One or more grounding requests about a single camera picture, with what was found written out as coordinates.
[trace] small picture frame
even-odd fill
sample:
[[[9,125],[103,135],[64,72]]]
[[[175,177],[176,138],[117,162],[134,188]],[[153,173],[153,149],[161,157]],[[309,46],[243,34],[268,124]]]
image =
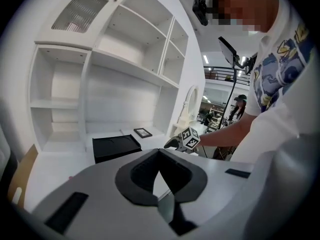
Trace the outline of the small picture frame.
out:
[[[148,138],[151,137],[152,134],[150,132],[148,132],[145,128],[137,128],[137,129],[133,129],[136,134],[138,134],[142,139],[144,138]]]

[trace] black rubber pad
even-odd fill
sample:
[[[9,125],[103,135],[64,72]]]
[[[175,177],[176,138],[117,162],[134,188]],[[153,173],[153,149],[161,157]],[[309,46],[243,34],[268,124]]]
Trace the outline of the black rubber pad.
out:
[[[226,174],[231,174],[231,175],[234,175],[234,176],[238,176],[238,177],[241,177],[241,178],[245,178],[245,179],[248,179],[251,172],[247,172],[247,171],[243,171],[243,170],[236,170],[236,169],[228,169],[225,171]]]
[[[46,225],[63,234],[88,198],[87,194],[73,193],[46,221]]]

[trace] black tray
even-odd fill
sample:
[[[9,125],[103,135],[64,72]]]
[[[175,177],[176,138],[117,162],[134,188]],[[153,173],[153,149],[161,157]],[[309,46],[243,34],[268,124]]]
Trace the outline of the black tray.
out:
[[[92,145],[96,164],[142,151],[141,145],[131,134],[108,138],[93,138]]]

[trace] man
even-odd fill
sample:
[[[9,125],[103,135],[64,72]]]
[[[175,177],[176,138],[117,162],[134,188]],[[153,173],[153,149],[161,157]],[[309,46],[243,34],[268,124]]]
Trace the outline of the man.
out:
[[[316,54],[308,29],[287,0],[219,0],[219,9],[262,37],[243,117],[200,136],[201,146],[238,146],[231,161],[254,163],[299,132],[282,97]]]
[[[204,122],[203,122],[203,125],[204,126],[208,126],[211,122],[213,118],[213,114],[212,113],[208,113],[205,117],[204,117]]]

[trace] white t-shirt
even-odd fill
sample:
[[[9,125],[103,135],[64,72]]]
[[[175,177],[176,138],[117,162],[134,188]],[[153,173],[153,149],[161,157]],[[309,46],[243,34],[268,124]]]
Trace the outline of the white t-shirt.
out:
[[[238,120],[240,116],[240,108],[234,113],[232,120]]]
[[[255,163],[260,154],[299,134],[282,97],[315,52],[309,31],[292,5],[279,0],[277,17],[260,41],[251,73],[245,112],[257,118],[231,161]]]

